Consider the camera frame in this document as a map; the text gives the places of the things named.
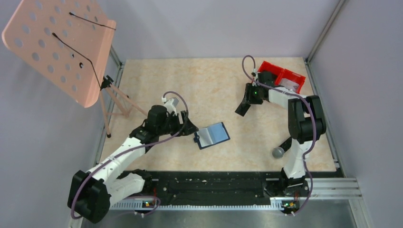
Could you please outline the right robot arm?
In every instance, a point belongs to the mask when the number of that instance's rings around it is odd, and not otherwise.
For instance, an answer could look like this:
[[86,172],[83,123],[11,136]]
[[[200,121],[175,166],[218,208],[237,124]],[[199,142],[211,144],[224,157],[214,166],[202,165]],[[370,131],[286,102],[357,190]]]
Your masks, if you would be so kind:
[[237,114],[244,116],[252,105],[261,105],[264,101],[277,104],[288,112],[291,154],[281,170],[278,188],[283,195],[291,196],[305,182],[307,154],[326,132],[320,98],[276,86],[273,74],[268,71],[252,72],[248,77],[252,82],[245,85],[243,100],[235,111]]

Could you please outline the blue leather card holder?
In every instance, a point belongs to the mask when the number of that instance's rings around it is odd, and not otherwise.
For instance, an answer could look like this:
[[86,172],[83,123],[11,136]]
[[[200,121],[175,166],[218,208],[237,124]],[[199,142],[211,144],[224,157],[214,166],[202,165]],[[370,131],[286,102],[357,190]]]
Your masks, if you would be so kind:
[[203,150],[208,147],[230,140],[229,133],[223,122],[219,122],[208,127],[201,128],[194,133],[194,142],[198,144],[199,149]]

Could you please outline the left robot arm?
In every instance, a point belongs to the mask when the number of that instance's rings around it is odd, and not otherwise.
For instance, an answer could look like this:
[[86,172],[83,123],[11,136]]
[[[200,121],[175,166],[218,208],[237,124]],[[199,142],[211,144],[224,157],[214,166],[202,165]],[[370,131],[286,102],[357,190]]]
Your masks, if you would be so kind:
[[197,131],[188,110],[177,114],[164,105],[152,106],[147,118],[116,151],[88,171],[74,174],[67,201],[71,218],[98,223],[117,202],[137,193],[149,195],[153,188],[151,175],[141,169],[125,174],[126,168],[153,146],[168,141],[160,140],[161,136],[168,135],[171,140]]

